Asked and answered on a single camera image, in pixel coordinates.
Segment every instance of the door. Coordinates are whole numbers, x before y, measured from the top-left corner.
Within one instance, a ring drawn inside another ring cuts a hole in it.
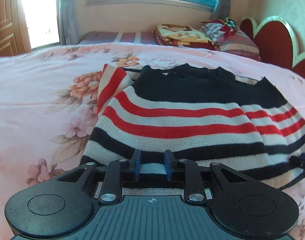
[[[0,0],[0,57],[31,52],[21,0]]]

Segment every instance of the red headboard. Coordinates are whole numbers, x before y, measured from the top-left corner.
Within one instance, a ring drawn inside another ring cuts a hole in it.
[[[305,53],[298,54],[297,38],[288,22],[271,16],[257,26],[254,18],[245,17],[240,29],[257,45],[262,62],[288,68],[305,78]]]

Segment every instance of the plaid pillow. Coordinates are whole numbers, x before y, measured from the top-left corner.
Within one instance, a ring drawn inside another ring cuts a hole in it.
[[[203,21],[201,27],[220,51],[261,61],[258,47],[240,28],[234,34],[227,35],[220,30],[223,24],[219,21]]]

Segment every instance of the pillow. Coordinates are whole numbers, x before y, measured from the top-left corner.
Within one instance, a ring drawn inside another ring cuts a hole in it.
[[[159,24],[155,36],[164,45],[186,46],[193,48],[214,49],[214,42],[205,34],[192,27],[174,24]]]
[[[202,21],[201,27],[220,51],[261,61],[256,44],[239,27],[226,25],[226,21]]]

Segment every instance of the pink floral bedspread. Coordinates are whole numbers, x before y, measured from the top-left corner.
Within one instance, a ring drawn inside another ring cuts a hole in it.
[[[221,66],[257,80],[265,76],[305,118],[303,78],[224,52],[106,43],[0,57],[0,240],[13,236],[4,217],[13,194],[78,166],[97,122],[96,98],[105,63],[161,69],[189,63]],[[305,180],[286,192],[300,208],[292,236],[305,240]]]

